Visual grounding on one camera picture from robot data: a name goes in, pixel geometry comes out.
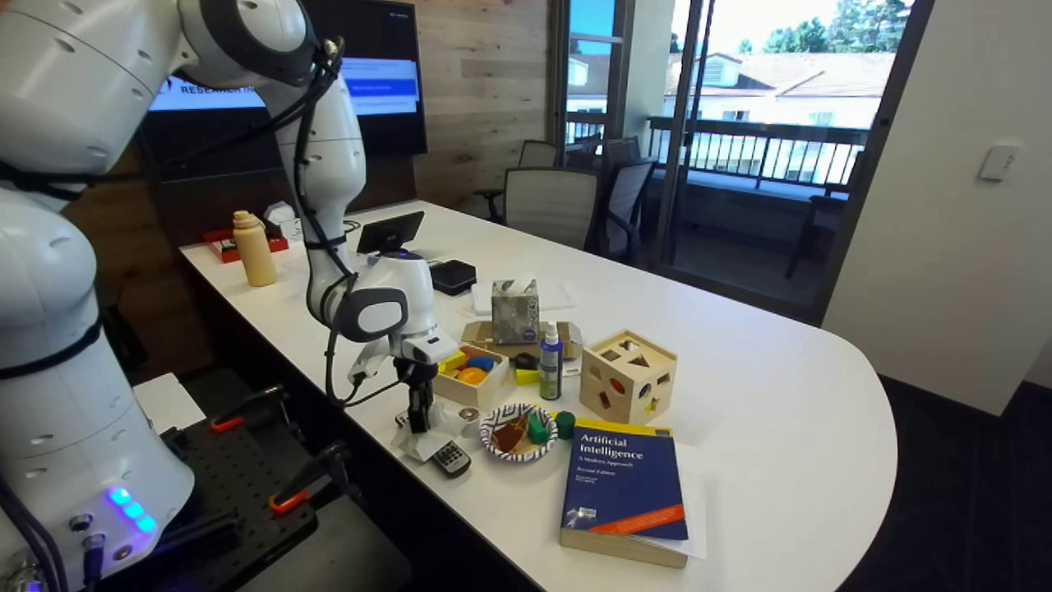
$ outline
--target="monitor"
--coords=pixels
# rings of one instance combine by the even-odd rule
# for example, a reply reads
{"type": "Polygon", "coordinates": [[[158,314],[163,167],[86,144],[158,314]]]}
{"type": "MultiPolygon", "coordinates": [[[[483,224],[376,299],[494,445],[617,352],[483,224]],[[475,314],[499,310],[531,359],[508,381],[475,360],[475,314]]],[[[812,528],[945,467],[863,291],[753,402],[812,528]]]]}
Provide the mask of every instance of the monitor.
{"type": "MultiPolygon", "coordinates": [[[[408,2],[311,2],[319,37],[343,37],[343,82],[353,93],[364,155],[423,155],[423,85],[418,22],[408,2]]],[[[266,125],[252,90],[204,90],[172,76],[143,125],[143,144],[162,181],[281,172],[273,135],[189,162],[207,144],[266,125]]]]}

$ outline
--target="blue book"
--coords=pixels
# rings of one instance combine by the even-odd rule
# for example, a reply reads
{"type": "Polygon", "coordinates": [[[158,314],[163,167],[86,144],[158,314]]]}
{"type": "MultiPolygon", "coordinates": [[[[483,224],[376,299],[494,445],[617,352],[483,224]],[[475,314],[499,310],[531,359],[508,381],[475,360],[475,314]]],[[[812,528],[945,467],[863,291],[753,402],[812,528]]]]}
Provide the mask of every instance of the blue book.
{"type": "Polygon", "coordinates": [[[671,432],[580,422],[558,543],[688,565],[688,505],[671,432]]]}

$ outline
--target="glass door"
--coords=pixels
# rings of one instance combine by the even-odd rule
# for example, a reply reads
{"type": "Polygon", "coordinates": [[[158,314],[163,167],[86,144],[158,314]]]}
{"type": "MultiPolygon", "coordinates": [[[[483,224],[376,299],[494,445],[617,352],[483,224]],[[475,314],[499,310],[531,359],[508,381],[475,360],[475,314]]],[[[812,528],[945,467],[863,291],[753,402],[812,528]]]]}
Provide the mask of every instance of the glass door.
{"type": "Polygon", "coordinates": [[[671,85],[648,129],[662,273],[819,320],[857,172],[889,130],[875,122],[891,122],[906,76],[905,33],[925,30],[914,12],[906,0],[675,0],[671,85]]]}
{"type": "Polygon", "coordinates": [[[635,0],[558,0],[556,54],[558,76],[552,106],[552,139],[570,158],[620,135],[624,111],[624,54],[635,0]]]}

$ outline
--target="office chair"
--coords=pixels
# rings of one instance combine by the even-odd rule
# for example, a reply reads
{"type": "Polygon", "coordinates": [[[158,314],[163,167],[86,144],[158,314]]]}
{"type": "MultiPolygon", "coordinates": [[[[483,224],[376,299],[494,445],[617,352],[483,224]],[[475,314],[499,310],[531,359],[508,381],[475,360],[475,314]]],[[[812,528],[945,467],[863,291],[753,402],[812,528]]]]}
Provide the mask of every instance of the office chair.
{"type": "Polygon", "coordinates": [[[785,278],[791,278],[797,267],[803,255],[814,254],[819,241],[829,247],[835,234],[842,231],[846,219],[846,196],[833,196],[833,192],[808,196],[808,211],[803,215],[790,262],[785,262],[785,278]]]}
{"type": "Polygon", "coordinates": [[[654,162],[624,162],[611,177],[604,218],[600,224],[600,254],[630,262],[637,247],[637,202],[654,175],[654,162]]]}
{"type": "Polygon", "coordinates": [[[526,234],[584,247],[596,211],[596,175],[565,167],[511,167],[503,181],[508,224],[526,234]]]}
{"type": "Polygon", "coordinates": [[[846,211],[852,188],[857,188],[857,175],[865,175],[865,151],[852,158],[849,185],[826,185],[823,193],[808,196],[808,211],[803,215],[790,262],[785,262],[785,278],[791,278],[797,262],[814,249],[819,241],[826,241],[826,249],[833,247],[835,234],[846,228],[846,211]]]}
{"type": "MultiPolygon", "coordinates": [[[[521,163],[515,167],[556,167],[558,162],[558,148],[549,140],[523,140],[521,144],[521,163]]],[[[487,201],[487,218],[503,224],[503,211],[498,206],[498,201],[503,196],[503,188],[479,188],[475,192],[476,196],[487,201]]]]}

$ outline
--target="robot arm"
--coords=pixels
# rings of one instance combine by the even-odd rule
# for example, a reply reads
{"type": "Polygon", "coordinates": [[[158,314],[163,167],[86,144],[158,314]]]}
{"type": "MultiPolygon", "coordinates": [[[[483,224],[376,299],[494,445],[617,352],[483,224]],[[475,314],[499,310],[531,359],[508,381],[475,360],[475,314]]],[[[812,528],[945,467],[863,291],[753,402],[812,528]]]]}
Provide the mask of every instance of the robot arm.
{"type": "MultiPolygon", "coordinates": [[[[194,489],[100,332],[90,241],[56,218],[56,193],[120,162],[172,72],[251,85],[281,122],[307,219],[310,313],[358,342],[390,340],[403,367],[442,359],[423,261],[353,268],[340,249],[364,151],[337,67],[340,49],[311,42],[295,0],[0,0],[0,479],[3,512],[36,516],[33,538],[52,538],[51,589],[145,560],[194,489]],[[86,572],[95,534],[105,560],[86,572]]],[[[418,386],[412,409],[426,411],[418,386]]],[[[0,561],[24,538],[0,519],[0,561]]]]}
{"type": "Polygon", "coordinates": [[[275,15],[260,18],[262,27],[252,37],[273,37],[266,42],[252,42],[252,37],[230,42],[207,27],[189,27],[190,45],[211,45],[215,53],[220,40],[227,42],[220,45],[225,59],[183,67],[183,72],[204,85],[243,79],[260,93],[273,122],[281,122],[275,144],[293,202],[300,219],[307,219],[307,307],[321,326],[353,342],[390,342],[397,378],[412,389],[408,422],[420,435],[426,432],[435,366],[453,352],[453,342],[436,332],[431,314],[435,285],[423,261],[380,255],[354,268],[348,249],[343,249],[345,211],[364,188],[361,130],[348,90],[340,82],[343,45],[303,42],[310,40],[307,27],[300,27],[303,12],[291,12],[291,18],[283,27],[273,27],[275,15]],[[283,45],[291,53],[273,59],[260,45],[283,45]]]}

